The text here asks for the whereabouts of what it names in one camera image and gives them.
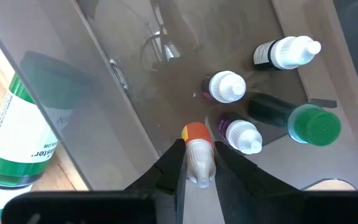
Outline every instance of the bottle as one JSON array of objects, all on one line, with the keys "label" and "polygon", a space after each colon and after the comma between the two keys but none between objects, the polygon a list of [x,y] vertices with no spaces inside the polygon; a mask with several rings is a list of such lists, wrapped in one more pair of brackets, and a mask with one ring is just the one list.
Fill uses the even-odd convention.
[{"label": "bottle", "polygon": [[187,176],[200,188],[207,188],[214,179],[216,166],[214,143],[202,123],[187,124],[181,137],[186,142]]},{"label": "bottle", "polygon": [[321,44],[308,36],[286,37],[260,45],[254,53],[259,70],[288,70],[311,62]]},{"label": "bottle", "polygon": [[205,77],[201,83],[201,90],[209,100],[215,99],[221,103],[232,103],[244,96],[246,82],[234,72],[223,71]]},{"label": "bottle", "polygon": [[311,103],[295,106],[264,93],[249,93],[246,111],[257,121],[286,128],[299,143],[327,146],[341,132],[341,121],[335,114]]},{"label": "bottle", "polygon": [[14,75],[0,111],[0,210],[41,178],[58,143],[33,99]]},{"label": "bottle", "polygon": [[250,122],[236,113],[222,114],[218,119],[220,135],[234,148],[244,154],[255,154],[262,150],[262,136]]}]

